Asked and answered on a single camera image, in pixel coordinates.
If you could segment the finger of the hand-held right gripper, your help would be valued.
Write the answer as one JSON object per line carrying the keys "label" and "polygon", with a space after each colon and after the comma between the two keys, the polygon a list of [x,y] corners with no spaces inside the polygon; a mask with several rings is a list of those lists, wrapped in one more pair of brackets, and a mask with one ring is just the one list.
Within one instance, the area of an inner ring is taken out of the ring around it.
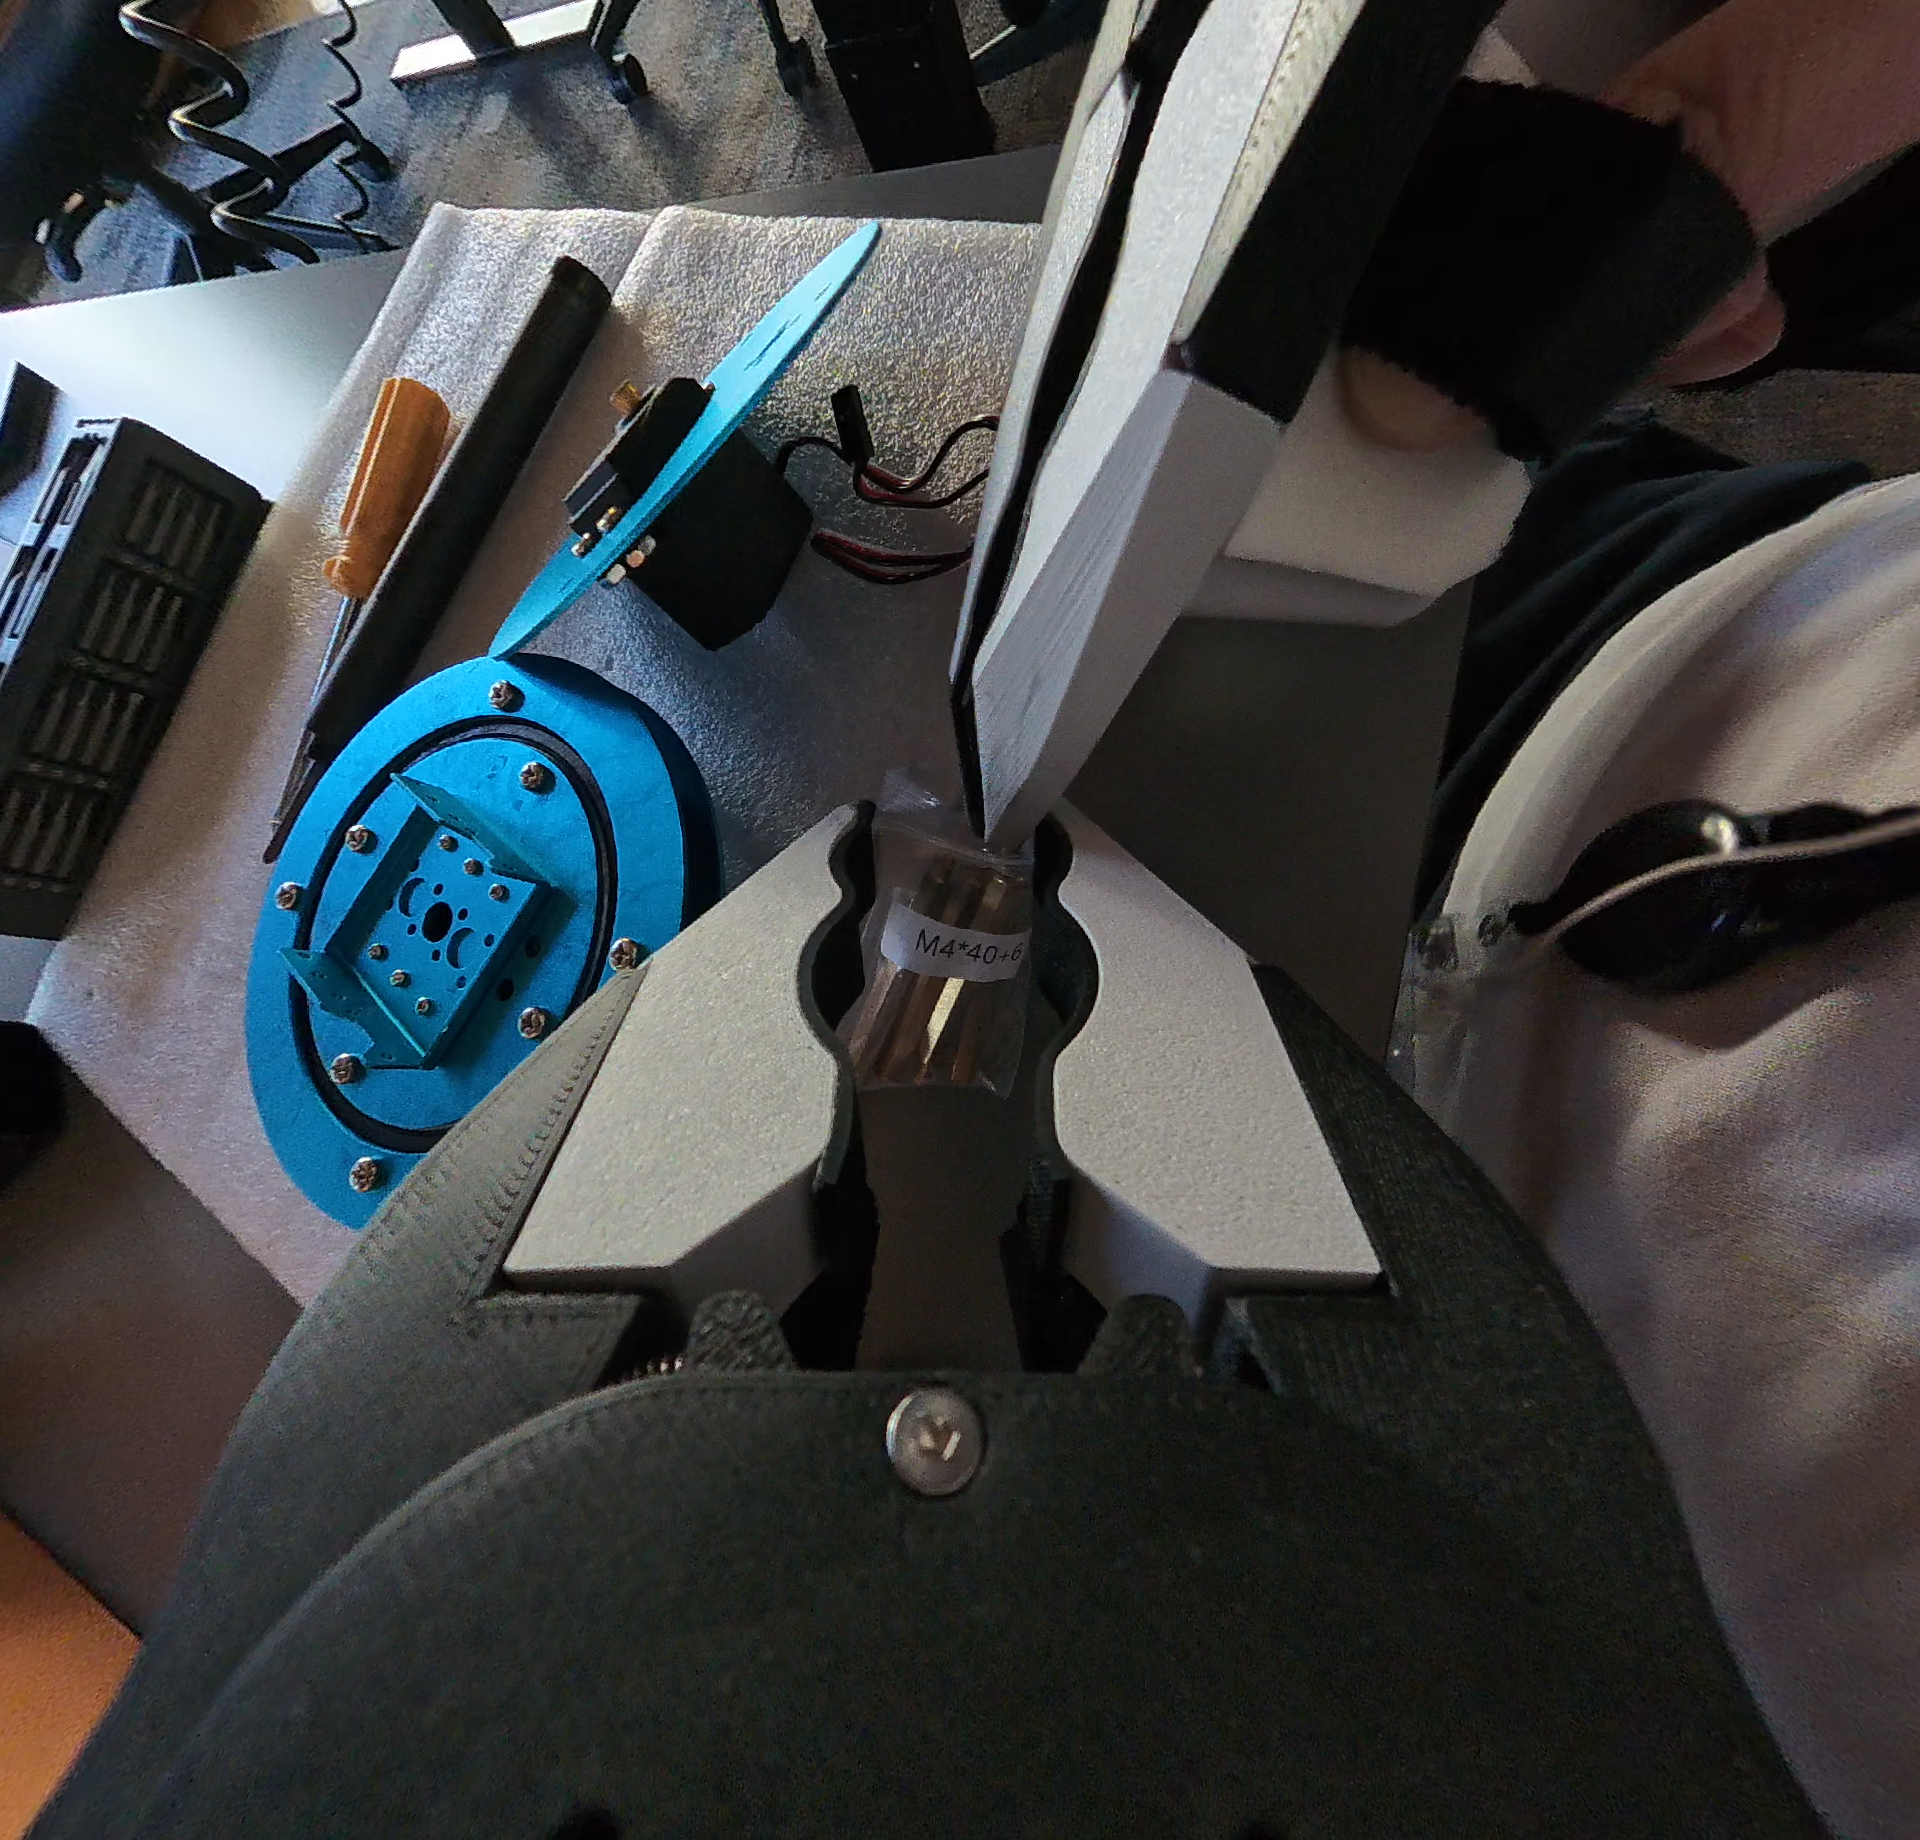
{"label": "finger of the hand-held right gripper", "polygon": [[950,722],[962,774],[962,808],[970,814],[986,812],[972,665],[1013,573],[1037,464],[1072,403],[1113,281],[1142,159],[1142,141],[1129,133],[1134,119],[1129,49],[1146,9],[1146,4],[1107,8],[1048,190],[1044,255],[1013,384],[997,418],[994,463],[974,521],[972,572],[950,660]]}
{"label": "finger of the hand-held right gripper", "polygon": [[1324,354],[1272,321],[1255,219],[1324,77],[1324,0],[1146,4],[1129,49],[1142,159],[1072,403],[1033,483],[972,665],[986,837],[1066,792],[1196,578],[1251,510]]}

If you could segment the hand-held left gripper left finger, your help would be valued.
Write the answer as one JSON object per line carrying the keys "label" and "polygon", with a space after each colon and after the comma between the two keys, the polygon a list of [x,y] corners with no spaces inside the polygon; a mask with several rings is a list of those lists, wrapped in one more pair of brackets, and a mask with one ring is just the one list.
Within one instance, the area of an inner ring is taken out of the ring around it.
{"label": "hand-held left gripper left finger", "polygon": [[753,1291],[805,1368],[852,1368],[875,1202],[839,1023],[862,980],[872,805],[836,808],[646,968],[504,1275]]}

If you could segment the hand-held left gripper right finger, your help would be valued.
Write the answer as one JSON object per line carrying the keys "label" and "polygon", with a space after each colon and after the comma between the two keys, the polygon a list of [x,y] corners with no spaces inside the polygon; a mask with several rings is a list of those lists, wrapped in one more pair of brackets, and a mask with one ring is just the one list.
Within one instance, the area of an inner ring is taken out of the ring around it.
{"label": "hand-held left gripper right finger", "polygon": [[1092,942],[1092,1012],[1044,1111],[1072,1173],[1062,1266],[1095,1300],[1226,1299],[1380,1278],[1248,956],[1074,808],[1060,904]]}

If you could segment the clear bag of brass standoffs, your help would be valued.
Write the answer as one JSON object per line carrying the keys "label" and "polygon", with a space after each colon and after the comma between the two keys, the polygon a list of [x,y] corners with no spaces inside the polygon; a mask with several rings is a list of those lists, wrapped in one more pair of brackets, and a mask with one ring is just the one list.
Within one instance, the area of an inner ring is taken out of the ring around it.
{"label": "clear bag of brass standoffs", "polygon": [[983,845],[960,802],[929,777],[903,769],[883,783],[865,989],[839,1035],[861,1091],[1007,1095],[1033,989],[1035,857]]}

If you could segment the grey desk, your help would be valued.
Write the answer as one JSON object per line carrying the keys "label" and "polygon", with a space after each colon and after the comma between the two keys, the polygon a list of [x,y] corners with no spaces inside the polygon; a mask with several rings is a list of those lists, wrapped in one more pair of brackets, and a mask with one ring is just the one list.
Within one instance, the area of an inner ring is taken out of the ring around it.
{"label": "grey desk", "polygon": [[[772,413],[797,418],[824,395],[839,346],[856,346],[845,358],[875,415],[907,399],[883,433],[913,463],[944,430],[935,387],[953,415],[994,413],[1037,232],[986,215],[1037,215],[1051,159],[1044,148],[741,201],[753,215],[889,223]],[[913,262],[926,277],[907,284],[889,267],[903,215],[956,215],[932,241],[974,245],[972,255],[947,246],[935,268],[929,246]],[[3,316],[3,369],[44,372],[82,413],[135,415],[276,504],[406,262],[23,310]],[[1371,1053],[1399,989],[1464,603],[1454,591],[1380,630],[1180,620],[1072,785],[1118,845],[1292,973]],[[141,1629],[302,1300],[64,1071],[60,1138],[3,1192],[3,1515]]]}

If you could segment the person's right hand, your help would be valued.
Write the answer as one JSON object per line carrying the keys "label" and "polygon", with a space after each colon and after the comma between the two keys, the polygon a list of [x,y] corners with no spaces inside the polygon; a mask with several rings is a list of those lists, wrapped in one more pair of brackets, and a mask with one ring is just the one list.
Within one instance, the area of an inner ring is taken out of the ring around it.
{"label": "person's right hand", "polygon": [[[1916,0],[1720,0],[1603,101],[1673,124],[1771,241],[1916,144]],[[1653,384],[1735,374],[1776,346],[1784,324],[1784,299],[1766,268],[1755,268]],[[1355,428],[1389,451],[1487,438],[1475,413],[1365,350],[1342,354],[1341,387]]]}

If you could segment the blue round metal base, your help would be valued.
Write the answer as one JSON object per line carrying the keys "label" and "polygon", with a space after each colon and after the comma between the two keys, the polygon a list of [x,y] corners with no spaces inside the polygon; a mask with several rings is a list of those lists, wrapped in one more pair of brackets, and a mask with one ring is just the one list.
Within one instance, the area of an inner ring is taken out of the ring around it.
{"label": "blue round metal base", "polygon": [[614,970],[721,892],[673,731],[586,668],[473,660],[329,760],[252,942],[252,1098],[287,1175],[363,1228]]}

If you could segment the blue disc with black servo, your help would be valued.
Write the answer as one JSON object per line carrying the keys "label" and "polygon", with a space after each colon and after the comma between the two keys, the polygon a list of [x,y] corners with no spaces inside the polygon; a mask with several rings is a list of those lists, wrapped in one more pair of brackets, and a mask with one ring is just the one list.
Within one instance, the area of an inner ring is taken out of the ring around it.
{"label": "blue disc with black servo", "polygon": [[812,524],[783,468],[741,433],[839,296],[878,223],[852,232],[700,378],[649,387],[563,496],[566,532],[491,641],[528,650],[591,584],[635,584],[704,650],[756,626]]}

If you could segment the white foam mat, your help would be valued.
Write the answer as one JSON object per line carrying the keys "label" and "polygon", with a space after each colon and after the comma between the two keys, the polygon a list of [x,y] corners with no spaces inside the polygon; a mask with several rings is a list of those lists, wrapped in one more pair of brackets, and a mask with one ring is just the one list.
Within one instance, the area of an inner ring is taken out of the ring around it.
{"label": "white foam mat", "polygon": [[[700,374],[852,233],[852,219],[699,209],[429,211],[364,330],[108,857],[60,942],[34,1020],[84,1087],[296,1300],[350,1228],[276,1171],[244,1065],[244,987],[268,885],[268,805],[324,636],[318,560],[383,378],[471,413],[572,255],[612,288],[590,358],[451,603],[429,662],[487,652],[563,532],[561,496],[612,433],[616,381]],[[679,734],[715,798],[727,885],[900,766],[944,766],[960,578],[875,591],[805,557],[775,610],[700,652],[640,592],[591,591],[538,650],[635,693]]]}

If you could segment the person's white shirt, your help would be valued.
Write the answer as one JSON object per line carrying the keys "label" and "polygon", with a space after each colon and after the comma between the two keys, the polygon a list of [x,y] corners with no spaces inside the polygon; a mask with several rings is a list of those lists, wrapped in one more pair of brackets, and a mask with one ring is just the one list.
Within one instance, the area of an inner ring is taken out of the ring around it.
{"label": "person's white shirt", "polygon": [[1916,802],[1916,480],[1662,597],[1467,805],[1413,1088],[1536,1228],[1840,1838],[1916,1838],[1916,904],[1638,997],[1480,952],[1635,808]]}

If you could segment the grey table leg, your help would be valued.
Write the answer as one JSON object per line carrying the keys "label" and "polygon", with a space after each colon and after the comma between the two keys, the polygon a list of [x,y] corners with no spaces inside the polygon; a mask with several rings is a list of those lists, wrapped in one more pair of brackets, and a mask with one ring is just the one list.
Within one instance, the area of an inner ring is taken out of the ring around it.
{"label": "grey table leg", "polygon": [[649,91],[640,59],[620,49],[623,27],[640,0],[572,0],[518,19],[502,19],[488,0],[429,4],[451,33],[438,42],[406,46],[393,62],[396,85],[469,72],[579,42],[605,65],[614,101],[632,103]]}

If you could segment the black bit set case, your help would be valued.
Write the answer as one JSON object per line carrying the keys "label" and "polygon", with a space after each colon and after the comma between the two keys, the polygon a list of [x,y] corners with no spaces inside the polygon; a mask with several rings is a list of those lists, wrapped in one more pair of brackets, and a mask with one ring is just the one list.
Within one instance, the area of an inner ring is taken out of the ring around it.
{"label": "black bit set case", "polygon": [[60,939],[268,517],[135,418],[84,418],[3,572],[3,937]]}

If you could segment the black office chair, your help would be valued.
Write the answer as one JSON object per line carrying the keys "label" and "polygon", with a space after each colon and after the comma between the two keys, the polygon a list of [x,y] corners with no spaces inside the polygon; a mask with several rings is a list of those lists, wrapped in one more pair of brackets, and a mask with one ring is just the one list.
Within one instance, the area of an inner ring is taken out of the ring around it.
{"label": "black office chair", "polygon": [[326,42],[329,121],[268,151],[238,132],[249,77],[198,37],[203,4],[3,0],[3,245],[34,241],[54,277],[82,281],[84,232],[123,204],[172,232],[168,284],[393,246],[364,226],[393,162],[353,119],[356,12]]}

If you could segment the black frame table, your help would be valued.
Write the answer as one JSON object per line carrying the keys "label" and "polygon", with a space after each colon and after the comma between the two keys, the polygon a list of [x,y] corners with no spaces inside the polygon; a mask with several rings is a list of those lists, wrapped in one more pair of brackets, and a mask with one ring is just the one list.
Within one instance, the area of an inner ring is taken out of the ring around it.
{"label": "black frame table", "polygon": [[810,0],[875,173],[986,156],[994,121],[953,0]]}

